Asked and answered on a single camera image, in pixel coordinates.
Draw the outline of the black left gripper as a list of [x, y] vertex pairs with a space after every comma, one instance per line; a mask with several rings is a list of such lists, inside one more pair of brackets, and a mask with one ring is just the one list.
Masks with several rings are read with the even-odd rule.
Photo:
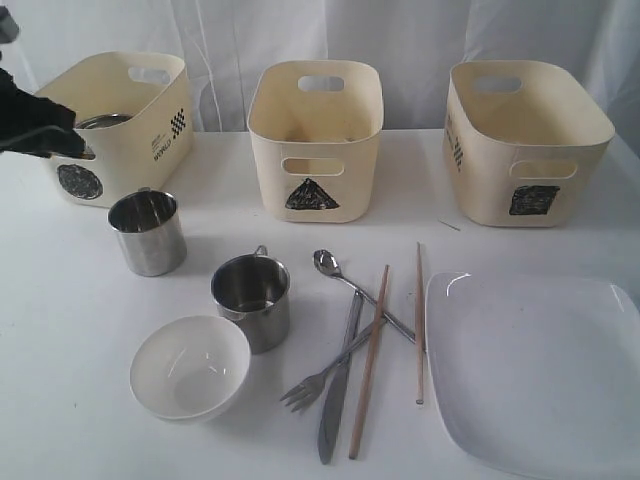
[[[0, 5], [0, 43], [13, 43], [19, 34], [8, 7]], [[19, 89], [13, 77], [1, 70], [2, 152], [94, 160], [95, 153], [74, 131], [75, 118], [69, 108]]]

